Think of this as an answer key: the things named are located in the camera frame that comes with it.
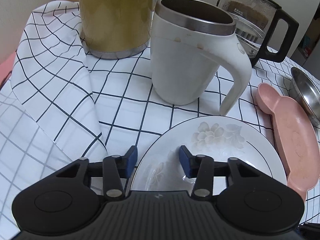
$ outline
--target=plaid tablecloth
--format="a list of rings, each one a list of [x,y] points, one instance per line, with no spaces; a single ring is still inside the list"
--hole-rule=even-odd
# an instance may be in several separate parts
[[[220,67],[197,101],[171,105],[152,87],[149,47],[133,57],[103,60],[90,55],[80,34],[77,3],[54,1],[34,10],[22,34],[12,76],[0,91],[1,239],[19,231],[11,205],[21,190],[81,156],[101,161],[136,145],[140,161],[171,127],[219,114],[219,105],[233,84],[231,75]],[[260,60],[228,113],[257,129],[273,146],[271,117],[260,111],[255,93],[259,83],[266,82],[288,95],[293,66],[302,69],[289,58],[282,63]],[[319,140],[319,129],[315,131]],[[101,188],[101,180],[93,179],[92,189],[100,194]],[[308,192],[301,223],[318,222],[319,202],[318,182]]]

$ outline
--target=mug handle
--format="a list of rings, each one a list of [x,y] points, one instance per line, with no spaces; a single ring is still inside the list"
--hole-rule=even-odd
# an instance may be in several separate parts
[[[223,66],[233,77],[233,86],[220,105],[220,115],[226,115],[249,84],[252,67],[236,34],[223,36],[215,43],[212,54],[213,61]]]
[[[267,46],[280,19],[283,19],[288,24],[288,30],[285,34],[284,40],[282,41],[279,51],[277,53],[273,53],[268,50]],[[295,19],[293,19],[284,10],[278,9],[275,13],[275,16],[273,17],[269,30],[261,44],[261,47],[257,55],[255,56],[255,58],[251,59],[252,66],[254,66],[258,62],[259,58],[274,62],[284,61],[292,45],[293,39],[296,36],[298,27],[299,23]]]

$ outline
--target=kettle base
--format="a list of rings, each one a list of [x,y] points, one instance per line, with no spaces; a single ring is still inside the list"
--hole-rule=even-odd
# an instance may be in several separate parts
[[[89,50],[92,53],[92,55],[94,55],[95,57],[98,57],[98,58],[121,59],[121,58],[131,57],[133,55],[136,55],[136,54],[142,52],[147,47],[148,44],[149,44],[149,40],[146,43],[144,43],[136,48],[122,50],[122,51],[115,51],[115,52],[104,52],[104,51],[97,51],[97,50],[92,50],[92,49],[89,49]]]

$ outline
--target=plate rim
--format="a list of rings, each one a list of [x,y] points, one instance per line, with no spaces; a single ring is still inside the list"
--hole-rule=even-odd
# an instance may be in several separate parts
[[[139,161],[139,163],[138,163],[138,165],[137,165],[137,168],[136,168],[136,170],[135,170],[135,172],[134,172],[134,175],[133,175],[133,178],[132,178],[132,181],[131,181],[131,184],[130,184],[130,190],[132,190],[132,185],[133,185],[134,179],[135,179],[135,177],[136,177],[138,168],[140,167],[143,158],[144,158],[145,155],[148,153],[148,151],[150,150],[150,148],[151,148],[164,134],[166,134],[166,133],[169,132],[171,129],[175,128],[176,126],[178,126],[178,125],[180,125],[180,124],[182,124],[182,123],[184,123],[184,122],[188,122],[188,121],[190,121],[190,120],[197,119],[197,118],[214,117],[214,116],[226,117],[226,118],[234,119],[234,120],[237,120],[237,121],[239,121],[239,122],[243,122],[243,123],[246,124],[246,125],[249,125],[249,124],[247,124],[246,122],[244,122],[244,121],[242,121],[242,120],[239,120],[239,119],[236,119],[236,118],[234,118],[234,117],[222,116],[222,115],[197,116],[197,117],[190,118],[190,119],[188,119],[188,120],[185,120],[185,121],[183,121],[183,122],[181,122],[181,123],[176,124],[175,126],[171,127],[171,128],[168,129],[167,131],[165,131],[161,136],[159,136],[159,138],[158,138],[157,140],[155,140],[155,141],[150,145],[150,147],[148,148],[148,150],[146,150],[146,152],[145,152],[144,155],[142,156],[142,158],[141,158],[141,160]],[[259,131],[257,131],[257,132],[258,132],[260,135],[262,135],[262,136],[268,141],[268,143],[272,146],[272,148],[273,148],[273,149],[275,150],[275,152],[277,153],[276,149],[275,149],[275,148],[273,147],[273,145],[269,142],[268,138],[265,137],[265,136],[264,136],[262,133],[260,133]],[[278,157],[279,157],[279,160],[280,160],[280,162],[281,162],[282,168],[283,168],[283,170],[284,170],[284,167],[283,167],[282,161],[281,161],[281,159],[280,159],[280,156],[279,156],[278,153],[277,153],[277,155],[278,155]]]

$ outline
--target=pink cloth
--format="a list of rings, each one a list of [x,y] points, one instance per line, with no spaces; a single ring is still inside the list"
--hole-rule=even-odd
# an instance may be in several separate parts
[[[14,52],[0,64],[0,88],[11,75],[10,71],[12,71],[15,56],[16,53]]]

